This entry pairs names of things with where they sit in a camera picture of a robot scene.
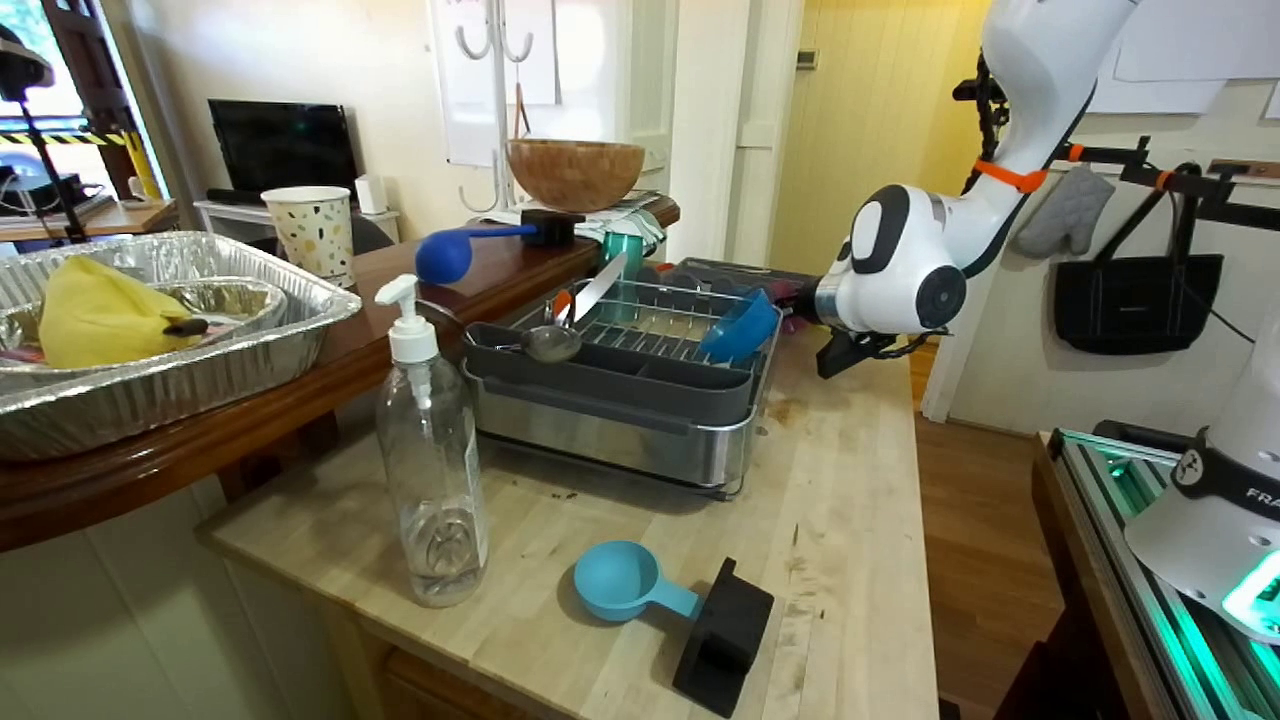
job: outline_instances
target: wooden floor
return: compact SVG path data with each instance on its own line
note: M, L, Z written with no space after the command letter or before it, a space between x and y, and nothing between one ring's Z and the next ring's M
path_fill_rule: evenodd
M1035 439L924 415L917 439L942 697L979 720L1061 611L1031 508Z

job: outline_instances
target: blue plastic scoop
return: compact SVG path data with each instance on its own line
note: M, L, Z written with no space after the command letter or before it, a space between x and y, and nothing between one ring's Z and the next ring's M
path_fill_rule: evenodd
M538 226L469 226L469 228L439 228L426 237L417 248L417 277L426 284L458 284L472 272L472 239L524 239L538 237Z
M648 603L662 603L687 622L702 611L702 595L664 582L656 557L631 540L608 540L590 549L571 566L571 588L581 603L606 623L637 622Z

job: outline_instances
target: yellow cloth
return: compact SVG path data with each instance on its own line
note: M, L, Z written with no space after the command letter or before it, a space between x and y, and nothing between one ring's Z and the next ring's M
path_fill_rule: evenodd
M124 363L185 347L166 335L172 321L191 313L87 256L64 259L46 284L40 347L51 367Z

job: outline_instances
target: bottle cap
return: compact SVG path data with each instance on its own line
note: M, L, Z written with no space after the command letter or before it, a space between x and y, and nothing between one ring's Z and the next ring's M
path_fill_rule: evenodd
M389 333L393 363L426 363L439 352L438 329L417 313L417 277L412 272L389 281L373 300L402 306L402 315Z

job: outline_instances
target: yellow wall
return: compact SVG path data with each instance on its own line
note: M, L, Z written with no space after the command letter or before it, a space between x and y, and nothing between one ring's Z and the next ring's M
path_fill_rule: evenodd
M879 186L960 193L979 134L952 89L975 72L984 16L990 0L804 3L818 72L793 89L771 269L827 269Z

